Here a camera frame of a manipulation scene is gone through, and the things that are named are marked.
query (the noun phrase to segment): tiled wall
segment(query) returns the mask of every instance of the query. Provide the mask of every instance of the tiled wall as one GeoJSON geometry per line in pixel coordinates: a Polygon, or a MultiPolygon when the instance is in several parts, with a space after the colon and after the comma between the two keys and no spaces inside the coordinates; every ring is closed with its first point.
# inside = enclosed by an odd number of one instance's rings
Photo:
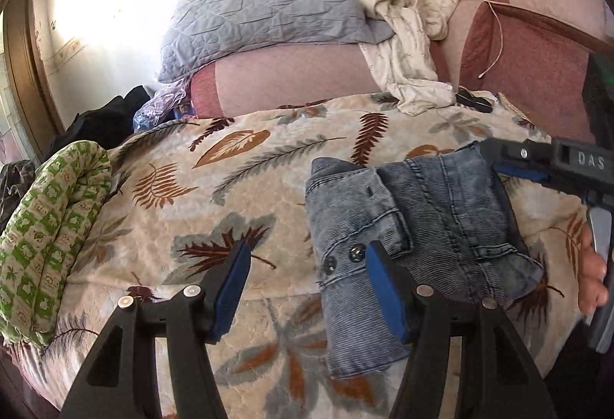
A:
{"type": "Polygon", "coordinates": [[[38,158],[21,124],[17,106],[8,85],[2,43],[2,14],[0,13],[0,103],[2,104],[0,107],[0,168],[7,162],[21,159],[32,159],[38,163],[38,158]]]}

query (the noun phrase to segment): white cable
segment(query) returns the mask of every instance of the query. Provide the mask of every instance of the white cable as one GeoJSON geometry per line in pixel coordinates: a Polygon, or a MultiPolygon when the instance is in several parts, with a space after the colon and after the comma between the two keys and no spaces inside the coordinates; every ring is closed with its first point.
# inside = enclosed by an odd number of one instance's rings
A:
{"type": "Polygon", "coordinates": [[[490,64],[490,66],[488,66],[487,70],[484,71],[482,74],[480,74],[478,76],[478,78],[483,78],[483,76],[492,69],[492,67],[497,63],[497,61],[501,58],[501,54],[503,53],[503,28],[501,27],[501,21],[498,18],[497,13],[495,12],[495,9],[492,8],[492,4],[490,3],[490,0],[486,0],[486,3],[488,4],[488,6],[490,7],[490,12],[492,12],[492,15],[495,16],[495,19],[497,20],[497,24],[499,26],[499,35],[501,36],[501,46],[499,47],[499,53],[497,58],[493,61],[492,64],[490,64]]]}

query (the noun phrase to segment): silver screw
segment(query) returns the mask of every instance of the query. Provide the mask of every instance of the silver screw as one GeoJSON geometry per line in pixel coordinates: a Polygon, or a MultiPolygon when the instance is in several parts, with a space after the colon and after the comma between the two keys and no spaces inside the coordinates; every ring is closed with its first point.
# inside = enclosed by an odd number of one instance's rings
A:
{"type": "Polygon", "coordinates": [[[428,298],[429,296],[432,296],[433,293],[435,291],[433,291],[433,288],[431,286],[427,286],[426,284],[420,284],[417,288],[416,288],[416,292],[420,295],[423,296],[425,298],[428,298]]]}
{"type": "Polygon", "coordinates": [[[194,284],[192,284],[191,286],[187,286],[183,290],[183,294],[188,296],[188,298],[194,298],[195,296],[198,296],[200,294],[200,287],[194,284]]]}
{"type": "Polygon", "coordinates": [[[484,298],[482,300],[482,306],[488,308],[488,310],[494,310],[497,307],[497,302],[492,298],[484,298]]]}
{"type": "Polygon", "coordinates": [[[124,310],[126,308],[128,308],[128,307],[131,307],[132,303],[134,303],[134,298],[132,296],[122,296],[117,301],[118,307],[120,307],[120,308],[122,308],[124,310]]]}

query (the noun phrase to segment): button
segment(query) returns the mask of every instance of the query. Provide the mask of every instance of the button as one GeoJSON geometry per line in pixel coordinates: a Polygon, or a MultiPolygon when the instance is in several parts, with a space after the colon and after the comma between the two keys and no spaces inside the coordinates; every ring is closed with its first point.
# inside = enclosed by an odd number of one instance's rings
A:
{"type": "Polygon", "coordinates": [[[337,258],[334,256],[327,256],[326,260],[322,263],[322,271],[326,275],[332,274],[337,268],[337,258]]]}
{"type": "Polygon", "coordinates": [[[349,260],[352,263],[360,263],[365,259],[365,250],[364,244],[355,244],[349,250],[349,260]]]}

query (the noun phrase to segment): white cloth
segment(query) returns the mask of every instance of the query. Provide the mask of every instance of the white cloth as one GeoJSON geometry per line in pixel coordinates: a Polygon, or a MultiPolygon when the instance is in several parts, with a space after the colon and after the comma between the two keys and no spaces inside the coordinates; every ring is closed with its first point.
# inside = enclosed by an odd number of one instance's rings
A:
{"type": "Polygon", "coordinates": [[[459,0],[359,0],[366,15],[383,19],[395,35],[377,45],[360,43],[380,89],[398,98],[401,112],[418,115],[455,102],[454,87],[437,81],[430,40],[447,36],[459,0]]]}

